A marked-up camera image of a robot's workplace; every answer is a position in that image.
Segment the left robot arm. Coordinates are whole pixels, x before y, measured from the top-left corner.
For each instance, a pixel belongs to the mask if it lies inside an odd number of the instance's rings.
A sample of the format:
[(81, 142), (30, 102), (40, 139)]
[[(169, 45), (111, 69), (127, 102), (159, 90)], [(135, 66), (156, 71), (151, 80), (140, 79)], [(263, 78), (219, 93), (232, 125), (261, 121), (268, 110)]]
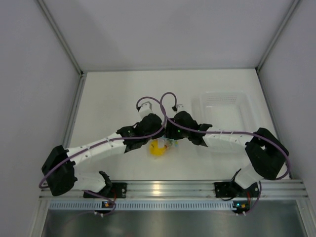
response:
[(109, 175), (102, 170), (89, 173), (86, 169), (94, 162), (139, 149), (162, 135), (161, 118), (150, 113), (135, 125), (122, 127), (99, 141), (75, 148), (56, 146), (41, 168), (46, 187), (54, 197), (71, 190), (107, 197), (113, 188)]

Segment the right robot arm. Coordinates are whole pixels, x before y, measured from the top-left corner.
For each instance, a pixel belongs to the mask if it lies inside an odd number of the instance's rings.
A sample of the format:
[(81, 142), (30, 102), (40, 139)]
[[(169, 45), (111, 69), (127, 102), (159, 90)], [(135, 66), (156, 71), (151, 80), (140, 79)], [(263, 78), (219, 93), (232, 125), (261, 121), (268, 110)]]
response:
[(180, 111), (167, 119), (165, 135), (173, 140), (186, 138), (194, 145), (216, 153), (245, 152), (250, 163), (234, 174), (223, 191), (230, 198), (242, 196), (251, 185), (263, 179), (279, 179), (281, 168), (288, 163), (288, 150), (269, 130), (262, 127), (254, 133), (228, 132), (215, 129), (211, 124), (197, 123), (188, 112)]

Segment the clear zip top bag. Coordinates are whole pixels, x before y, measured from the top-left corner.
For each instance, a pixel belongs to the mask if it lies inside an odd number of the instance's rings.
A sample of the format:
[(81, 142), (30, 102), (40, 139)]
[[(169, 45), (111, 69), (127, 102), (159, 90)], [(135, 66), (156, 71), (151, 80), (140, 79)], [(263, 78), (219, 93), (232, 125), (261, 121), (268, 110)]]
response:
[(168, 154), (170, 150), (177, 148), (178, 145), (178, 141), (163, 136), (150, 141), (148, 145), (148, 154), (154, 158), (159, 158)]

